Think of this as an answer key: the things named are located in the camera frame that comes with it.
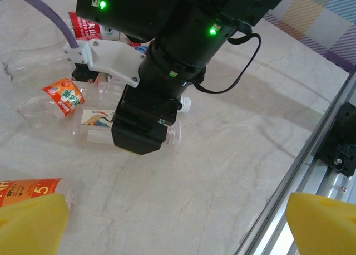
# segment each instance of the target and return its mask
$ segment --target purple tube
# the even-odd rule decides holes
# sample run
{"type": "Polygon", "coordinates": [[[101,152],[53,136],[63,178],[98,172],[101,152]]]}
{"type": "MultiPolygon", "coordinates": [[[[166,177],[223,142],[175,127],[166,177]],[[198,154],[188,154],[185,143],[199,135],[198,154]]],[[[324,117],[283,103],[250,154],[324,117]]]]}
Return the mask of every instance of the purple tube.
{"type": "Polygon", "coordinates": [[[79,47],[74,35],[70,31],[66,23],[43,0],[25,0],[25,1],[28,2],[30,5],[32,5],[35,9],[39,10],[46,17],[48,17],[61,30],[61,32],[64,34],[71,48],[75,49],[79,47]]]}

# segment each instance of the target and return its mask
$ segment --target white table surface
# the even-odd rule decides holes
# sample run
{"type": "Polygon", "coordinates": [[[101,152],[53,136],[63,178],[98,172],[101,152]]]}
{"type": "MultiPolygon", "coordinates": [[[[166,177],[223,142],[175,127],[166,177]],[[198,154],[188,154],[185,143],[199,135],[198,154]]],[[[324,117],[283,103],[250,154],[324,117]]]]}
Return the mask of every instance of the white table surface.
{"type": "MultiPolygon", "coordinates": [[[[44,1],[62,13],[76,3],[44,1]]],[[[24,1],[0,2],[0,13],[0,54],[53,42],[49,23],[24,1]]],[[[238,86],[223,95],[189,87],[191,111],[178,117],[183,143],[145,156],[77,149],[63,126],[28,132],[0,74],[0,179],[82,185],[58,254],[237,250],[348,75],[266,21],[254,31],[263,45],[238,86]]],[[[228,87],[255,47],[224,45],[204,86],[228,87]]]]}

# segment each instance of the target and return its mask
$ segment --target metal frame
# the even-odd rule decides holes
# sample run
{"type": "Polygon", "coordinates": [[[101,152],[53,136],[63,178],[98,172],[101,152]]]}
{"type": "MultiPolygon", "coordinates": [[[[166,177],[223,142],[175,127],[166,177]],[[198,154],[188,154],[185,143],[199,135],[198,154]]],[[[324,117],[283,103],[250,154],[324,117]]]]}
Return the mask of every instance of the metal frame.
{"type": "Polygon", "coordinates": [[[294,255],[297,247],[286,222],[285,208],[293,192],[307,192],[356,202],[355,178],[346,178],[313,157],[344,102],[356,104],[356,69],[330,104],[291,168],[249,230],[235,255],[294,255]]]}

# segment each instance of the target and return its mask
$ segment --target black cable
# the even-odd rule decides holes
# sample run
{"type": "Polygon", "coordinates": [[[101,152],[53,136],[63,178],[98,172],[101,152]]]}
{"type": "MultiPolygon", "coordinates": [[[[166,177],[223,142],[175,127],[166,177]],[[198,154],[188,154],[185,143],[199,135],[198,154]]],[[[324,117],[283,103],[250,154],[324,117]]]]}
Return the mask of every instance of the black cable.
{"type": "Polygon", "coordinates": [[[261,39],[261,36],[257,33],[251,33],[249,35],[246,35],[244,37],[241,37],[241,38],[238,38],[238,39],[233,39],[233,38],[229,38],[228,39],[228,42],[232,45],[240,45],[242,43],[245,43],[247,41],[249,41],[250,39],[252,38],[257,38],[259,43],[258,43],[258,46],[257,46],[257,49],[256,51],[254,52],[253,56],[251,57],[250,61],[247,63],[247,65],[245,66],[245,68],[241,71],[240,75],[237,77],[237,79],[233,82],[233,84],[230,85],[230,87],[228,87],[227,89],[225,90],[222,90],[222,91],[218,91],[218,92],[215,92],[215,91],[211,91],[211,90],[208,90],[204,87],[202,87],[200,84],[198,83],[195,83],[194,86],[195,88],[197,88],[199,91],[201,92],[205,92],[207,94],[223,94],[225,92],[228,92],[230,91],[232,88],[234,88],[240,81],[241,79],[241,76],[245,73],[245,71],[247,70],[247,68],[250,66],[250,64],[252,63],[252,61],[255,59],[258,51],[260,50],[260,47],[261,47],[261,44],[262,44],[262,39],[261,39]]]}

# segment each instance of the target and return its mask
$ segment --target plaid fabric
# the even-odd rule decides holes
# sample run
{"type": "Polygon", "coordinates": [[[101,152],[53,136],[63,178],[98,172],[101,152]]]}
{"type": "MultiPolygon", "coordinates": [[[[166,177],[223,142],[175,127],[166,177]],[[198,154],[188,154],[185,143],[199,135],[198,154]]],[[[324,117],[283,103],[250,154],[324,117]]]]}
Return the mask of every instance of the plaid fabric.
{"type": "Polygon", "coordinates": [[[264,18],[346,71],[356,67],[356,0],[283,0],[264,18]]]}

